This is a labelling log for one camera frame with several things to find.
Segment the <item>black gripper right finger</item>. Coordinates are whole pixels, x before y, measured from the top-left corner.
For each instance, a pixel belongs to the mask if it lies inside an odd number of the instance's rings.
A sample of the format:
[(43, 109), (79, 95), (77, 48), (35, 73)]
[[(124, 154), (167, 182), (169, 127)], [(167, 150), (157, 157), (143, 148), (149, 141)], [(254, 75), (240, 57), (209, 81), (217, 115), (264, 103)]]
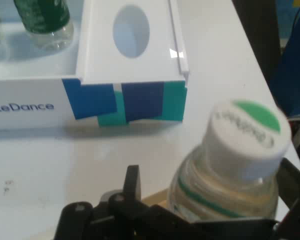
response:
[(279, 196), (289, 211), (276, 230), (280, 240), (300, 240), (300, 171), (283, 158), (276, 174)]

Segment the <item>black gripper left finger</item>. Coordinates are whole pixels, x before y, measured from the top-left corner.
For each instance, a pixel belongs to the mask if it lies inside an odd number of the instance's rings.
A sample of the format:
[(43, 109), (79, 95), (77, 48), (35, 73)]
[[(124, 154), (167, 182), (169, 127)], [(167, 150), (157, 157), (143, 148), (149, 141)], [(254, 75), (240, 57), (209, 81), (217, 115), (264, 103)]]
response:
[(127, 167), (123, 188), (93, 206), (87, 201), (66, 205), (60, 214), (57, 240), (185, 240), (191, 225), (159, 205), (141, 201), (138, 165)]

